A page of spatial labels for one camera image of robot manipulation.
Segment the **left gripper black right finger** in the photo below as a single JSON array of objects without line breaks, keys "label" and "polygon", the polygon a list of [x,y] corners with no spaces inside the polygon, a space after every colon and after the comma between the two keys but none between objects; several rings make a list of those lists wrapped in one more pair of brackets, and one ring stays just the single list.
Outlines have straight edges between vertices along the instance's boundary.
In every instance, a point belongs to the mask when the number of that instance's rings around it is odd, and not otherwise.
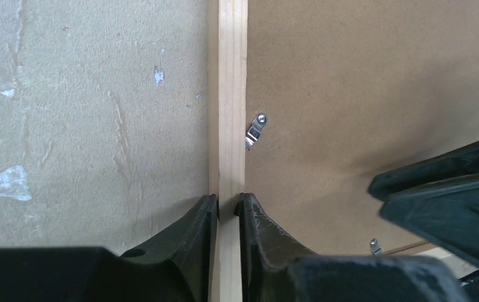
[{"label": "left gripper black right finger", "polygon": [[244,301],[468,301],[438,259],[319,255],[274,222],[251,193],[235,213]]}]

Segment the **wooden picture frame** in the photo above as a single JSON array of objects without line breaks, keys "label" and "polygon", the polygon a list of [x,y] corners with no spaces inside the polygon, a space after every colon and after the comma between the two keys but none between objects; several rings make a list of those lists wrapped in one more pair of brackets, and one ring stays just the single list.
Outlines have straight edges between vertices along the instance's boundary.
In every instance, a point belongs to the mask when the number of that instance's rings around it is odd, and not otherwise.
[{"label": "wooden picture frame", "polygon": [[418,237],[377,216],[370,178],[433,148],[410,89],[453,1],[210,1],[209,178],[219,196],[214,301],[241,301],[242,192],[323,254]]}]

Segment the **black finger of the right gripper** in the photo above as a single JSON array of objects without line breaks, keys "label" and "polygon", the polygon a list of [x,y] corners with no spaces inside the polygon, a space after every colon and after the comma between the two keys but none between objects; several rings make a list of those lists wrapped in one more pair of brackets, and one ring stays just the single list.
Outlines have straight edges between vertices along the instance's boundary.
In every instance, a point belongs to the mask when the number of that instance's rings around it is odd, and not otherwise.
[{"label": "black finger of the right gripper", "polygon": [[379,215],[479,269],[479,141],[375,176]]}]

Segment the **brown frame backing board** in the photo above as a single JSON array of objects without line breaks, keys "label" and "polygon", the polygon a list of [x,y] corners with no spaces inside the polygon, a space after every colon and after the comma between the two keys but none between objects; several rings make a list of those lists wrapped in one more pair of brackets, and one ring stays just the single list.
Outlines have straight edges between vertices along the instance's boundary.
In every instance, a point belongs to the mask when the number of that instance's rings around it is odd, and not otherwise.
[{"label": "brown frame backing board", "polygon": [[420,238],[367,194],[382,172],[479,140],[479,1],[250,1],[246,191],[320,254]]}]

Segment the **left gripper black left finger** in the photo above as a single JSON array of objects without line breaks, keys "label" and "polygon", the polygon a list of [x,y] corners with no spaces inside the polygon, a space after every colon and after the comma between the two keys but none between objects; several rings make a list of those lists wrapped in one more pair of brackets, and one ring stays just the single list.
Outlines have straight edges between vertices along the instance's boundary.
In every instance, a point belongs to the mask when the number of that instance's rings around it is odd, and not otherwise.
[{"label": "left gripper black left finger", "polygon": [[205,195],[147,241],[103,247],[0,248],[0,301],[209,301],[217,198]]}]

